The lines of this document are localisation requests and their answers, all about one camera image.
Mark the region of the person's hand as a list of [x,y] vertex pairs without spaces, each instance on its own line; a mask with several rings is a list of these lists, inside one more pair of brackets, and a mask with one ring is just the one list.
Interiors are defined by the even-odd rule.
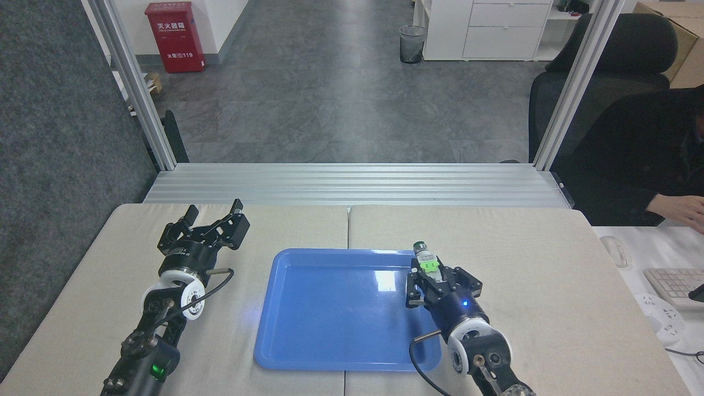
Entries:
[[703,197],[655,195],[646,211],[685,225],[703,235]]

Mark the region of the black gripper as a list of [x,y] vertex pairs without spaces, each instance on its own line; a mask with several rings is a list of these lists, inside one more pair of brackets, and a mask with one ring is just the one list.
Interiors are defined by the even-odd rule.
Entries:
[[158,242],[158,248],[165,258],[159,268],[159,275],[170,270],[187,270],[198,275],[214,269],[219,248],[238,250],[250,228],[250,223],[242,213],[241,200],[234,200],[232,207],[223,218],[202,227],[199,240],[192,238],[191,226],[198,208],[190,205],[183,217],[175,223],[168,223]]
[[455,327],[471,318],[489,323],[476,301],[482,293],[482,281],[461,267],[440,265],[439,269],[442,274],[439,284],[422,269],[410,269],[406,277],[406,308],[425,306],[443,337],[450,336]]

